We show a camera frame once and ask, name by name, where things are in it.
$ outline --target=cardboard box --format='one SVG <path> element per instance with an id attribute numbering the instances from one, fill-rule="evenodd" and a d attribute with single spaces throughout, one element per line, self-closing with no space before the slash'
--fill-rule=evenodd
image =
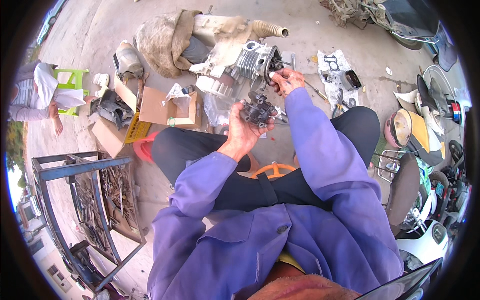
<path id="1" fill-rule="evenodd" d="M 189 95 L 192 99 L 190 100 L 188 112 L 183 112 L 177 107 L 175 127 L 193 129 L 200 128 L 202 125 L 203 99 L 197 92 L 192 92 Z"/>
<path id="2" fill-rule="evenodd" d="M 136 112 L 130 125 L 120 130 L 117 130 L 115 123 L 103 117 L 98 118 L 92 132 L 112 158 L 118 155 L 125 144 L 146 137 L 151 123 L 140 121 L 139 115 L 140 113 Z"/>
<path id="3" fill-rule="evenodd" d="M 142 107 L 140 108 L 140 121 L 174 125 L 174 127 L 186 129 L 200 128 L 202 125 L 203 100 L 197 92 L 192 92 L 189 95 L 192 97 L 189 110 L 183 112 L 172 100 L 165 100 L 166 93 L 146 86 Z"/>
<path id="4" fill-rule="evenodd" d="M 140 121 L 167 125 L 169 118 L 174 118 L 177 106 L 172 101 L 166 101 L 167 94 L 151 87 L 144 87 Z"/>
<path id="5" fill-rule="evenodd" d="M 114 76 L 115 93 L 133 110 L 137 112 L 137 96 L 123 84 L 120 78 L 115 74 Z"/>

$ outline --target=black strap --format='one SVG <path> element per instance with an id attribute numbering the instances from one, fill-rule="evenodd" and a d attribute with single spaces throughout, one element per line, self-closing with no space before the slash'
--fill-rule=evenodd
<path id="1" fill-rule="evenodd" d="M 262 187 L 262 190 L 264 191 L 264 195 L 268 205 L 273 206 L 277 204 L 278 199 L 276 197 L 275 190 L 273 189 L 272 184 L 270 184 L 270 180 L 268 180 L 268 177 L 265 174 L 265 172 L 258 174 L 257 178 L 258 178 L 258 181 L 260 182 L 260 186 Z"/>

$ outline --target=window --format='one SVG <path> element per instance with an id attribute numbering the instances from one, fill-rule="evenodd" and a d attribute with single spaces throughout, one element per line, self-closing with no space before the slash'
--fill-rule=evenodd
<path id="1" fill-rule="evenodd" d="M 47 272 L 52 276 L 53 280 L 59 285 L 59 287 L 66 293 L 70 290 L 72 285 L 57 269 L 57 266 L 52 265 L 47 269 Z"/>
<path id="2" fill-rule="evenodd" d="M 28 248 L 30 248 L 30 253 L 34 255 L 35 253 L 38 252 L 38 250 L 43 248 L 42 239 L 39 239 L 36 242 L 31 243 L 30 245 L 28 245 Z"/>
<path id="3" fill-rule="evenodd" d="M 54 276 L 55 273 L 58 272 L 58 269 L 55 265 L 51 266 L 50 269 L 48 269 L 48 272 L 50 273 L 50 275 Z"/>

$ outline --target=yellow label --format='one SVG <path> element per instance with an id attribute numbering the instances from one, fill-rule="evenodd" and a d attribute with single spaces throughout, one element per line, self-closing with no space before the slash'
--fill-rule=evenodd
<path id="1" fill-rule="evenodd" d="M 133 143 L 143 137 L 147 136 L 148 130 L 150 129 L 150 122 L 144 122 L 138 120 L 140 117 L 140 112 L 137 111 L 133 116 L 132 122 L 127 130 L 127 135 L 125 136 L 125 144 Z"/>

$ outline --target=black pants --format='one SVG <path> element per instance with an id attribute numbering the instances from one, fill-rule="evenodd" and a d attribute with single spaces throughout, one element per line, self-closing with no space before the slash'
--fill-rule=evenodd
<path id="1" fill-rule="evenodd" d="M 358 106 L 331 119 L 331 122 L 335 129 L 351 140 L 365 162 L 365 167 L 368 167 L 380 137 L 380 123 L 376 113 L 367 107 Z M 197 160 L 216 151 L 226 140 L 224 135 L 170 127 L 156 136 L 152 146 L 152 158 L 171 184 L 175 185 L 187 161 Z M 249 169 L 250 159 L 244 156 L 235 171 L 246 172 Z M 248 212 L 274 204 L 271 199 L 273 194 L 278 203 L 315 205 L 331 210 L 331 203 L 321 201 L 313 193 L 300 168 L 272 181 L 271 186 L 267 185 L 265 186 L 265 181 L 233 172 L 215 200 L 214 209 Z"/>

